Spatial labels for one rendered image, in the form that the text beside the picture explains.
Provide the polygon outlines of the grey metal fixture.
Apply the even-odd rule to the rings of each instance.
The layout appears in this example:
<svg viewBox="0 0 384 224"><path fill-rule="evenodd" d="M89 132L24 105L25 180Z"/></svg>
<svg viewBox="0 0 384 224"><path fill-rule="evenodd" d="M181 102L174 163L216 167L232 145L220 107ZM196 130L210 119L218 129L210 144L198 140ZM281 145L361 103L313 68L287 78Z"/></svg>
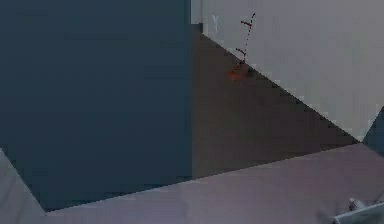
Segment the grey metal fixture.
<svg viewBox="0 0 384 224"><path fill-rule="evenodd" d="M350 198L348 211L332 218L332 224L384 224L384 200L371 204Z"/></svg>

